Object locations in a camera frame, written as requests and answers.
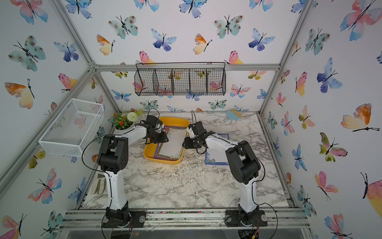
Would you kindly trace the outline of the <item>blue floral stationery paper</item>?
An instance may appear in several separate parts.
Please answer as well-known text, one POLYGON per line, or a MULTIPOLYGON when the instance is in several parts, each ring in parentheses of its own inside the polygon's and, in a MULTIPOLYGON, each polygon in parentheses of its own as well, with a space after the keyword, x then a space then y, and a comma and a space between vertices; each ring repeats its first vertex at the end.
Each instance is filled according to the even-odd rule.
POLYGON ((228 166, 225 151, 220 152, 209 147, 205 152, 205 165, 228 166))

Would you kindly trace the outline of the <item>green floral stationery paper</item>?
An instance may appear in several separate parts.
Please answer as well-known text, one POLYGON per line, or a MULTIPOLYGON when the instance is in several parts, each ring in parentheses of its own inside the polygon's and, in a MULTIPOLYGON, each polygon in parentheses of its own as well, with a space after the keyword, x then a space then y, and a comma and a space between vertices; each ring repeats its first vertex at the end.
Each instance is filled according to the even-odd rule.
POLYGON ((177 161, 183 154, 183 142, 187 136, 186 127, 165 126, 163 131, 169 139, 166 143, 159 143, 154 154, 155 159, 177 161))

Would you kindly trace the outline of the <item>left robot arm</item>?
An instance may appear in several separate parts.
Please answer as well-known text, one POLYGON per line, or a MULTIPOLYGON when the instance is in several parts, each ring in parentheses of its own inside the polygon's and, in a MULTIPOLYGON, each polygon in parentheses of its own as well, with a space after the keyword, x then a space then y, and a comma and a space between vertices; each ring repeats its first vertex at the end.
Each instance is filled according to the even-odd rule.
POLYGON ((129 213, 128 201, 124 192, 123 169, 128 164, 129 146, 141 139, 146 144, 168 142, 162 130, 162 121, 154 115, 134 125, 127 131, 105 135, 98 153, 97 164, 108 182, 108 203, 105 210, 106 222, 103 228, 127 228, 133 226, 133 218, 129 213))

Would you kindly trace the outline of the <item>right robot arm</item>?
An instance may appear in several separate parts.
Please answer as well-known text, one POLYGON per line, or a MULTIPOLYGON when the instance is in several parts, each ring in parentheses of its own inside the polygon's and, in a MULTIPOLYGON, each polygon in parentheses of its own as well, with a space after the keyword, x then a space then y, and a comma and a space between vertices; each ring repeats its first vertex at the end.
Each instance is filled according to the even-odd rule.
POLYGON ((262 165, 249 142, 220 138, 215 132, 207 131, 200 121, 189 124, 187 132, 183 148, 198 150, 204 147, 220 153, 228 161, 232 176, 240 183, 238 209, 227 210, 224 223, 228 227, 266 227, 265 212, 256 202, 256 183, 262 165))

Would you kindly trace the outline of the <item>yellow plastic storage box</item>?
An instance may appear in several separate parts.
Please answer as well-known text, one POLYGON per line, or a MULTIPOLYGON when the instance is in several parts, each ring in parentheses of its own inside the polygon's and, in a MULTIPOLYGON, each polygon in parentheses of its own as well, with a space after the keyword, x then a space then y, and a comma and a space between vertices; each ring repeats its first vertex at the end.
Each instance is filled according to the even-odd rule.
POLYGON ((184 139, 189 136, 187 128, 190 122, 187 119, 176 117, 161 117, 164 124, 162 131, 166 133, 168 142, 147 144, 144 157, 149 161, 163 164, 179 164, 184 156, 184 139))

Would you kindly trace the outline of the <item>potted artificial flowers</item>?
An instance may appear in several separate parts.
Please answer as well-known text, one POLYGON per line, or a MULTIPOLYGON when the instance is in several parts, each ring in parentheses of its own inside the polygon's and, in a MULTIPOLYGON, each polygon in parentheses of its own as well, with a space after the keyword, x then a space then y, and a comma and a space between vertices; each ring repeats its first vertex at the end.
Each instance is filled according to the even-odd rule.
POLYGON ((132 109, 130 112, 114 113, 108 121, 115 129, 125 130, 134 125, 142 115, 142 110, 132 109))

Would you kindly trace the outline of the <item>small blue dustpan brush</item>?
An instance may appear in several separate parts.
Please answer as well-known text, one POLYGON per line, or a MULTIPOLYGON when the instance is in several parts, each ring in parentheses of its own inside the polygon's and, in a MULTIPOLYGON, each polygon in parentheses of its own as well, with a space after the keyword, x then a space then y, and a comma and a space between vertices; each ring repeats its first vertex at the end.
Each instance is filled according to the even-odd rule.
POLYGON ((227 112, 226 112, 226 118, 223 120, 224 122, 227 122, 228 120, 234 120, 234 121, 237 121, 239 119, 241 119, 243 117, 243 115, 235 110, 235 109, 229 109, 227 112))

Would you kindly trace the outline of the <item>white green work glove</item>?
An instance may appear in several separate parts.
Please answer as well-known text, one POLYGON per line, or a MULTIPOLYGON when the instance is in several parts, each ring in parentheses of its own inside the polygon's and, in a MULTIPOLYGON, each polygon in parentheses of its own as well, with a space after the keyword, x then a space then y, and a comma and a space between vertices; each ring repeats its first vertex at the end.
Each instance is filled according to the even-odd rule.
POLYGON ((105 175, 103 173, 96 173, 90 187, 90 194, 102 195, 104 193, 107 193, 105 175))

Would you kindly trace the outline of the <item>white mesh wall basket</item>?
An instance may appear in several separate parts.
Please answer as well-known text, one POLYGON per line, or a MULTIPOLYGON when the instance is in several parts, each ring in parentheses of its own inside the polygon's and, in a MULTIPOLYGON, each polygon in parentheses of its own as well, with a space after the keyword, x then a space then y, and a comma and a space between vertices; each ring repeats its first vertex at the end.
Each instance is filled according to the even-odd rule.
POLYGON ((46 153, 80 157, 104 119, 103 104, 72 98, 38 143, 46 153))

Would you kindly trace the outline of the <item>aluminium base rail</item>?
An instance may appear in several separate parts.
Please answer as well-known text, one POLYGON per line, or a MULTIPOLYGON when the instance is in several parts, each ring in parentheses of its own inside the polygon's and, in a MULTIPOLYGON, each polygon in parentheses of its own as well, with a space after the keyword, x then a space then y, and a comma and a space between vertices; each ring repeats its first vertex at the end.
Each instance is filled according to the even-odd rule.
POLYGON ((239 218, 234 208, 207 209, 132 209, 131 226, 114 226, 108 222, 104 210, 69 210, 60 230, 70 231, 180 231, 180 230, 251 230, 270 232, 276 238, 282 230, 296 230, 304 239, 312 239, 310 224, 303 209, 262 207, 249 222, 239 218))

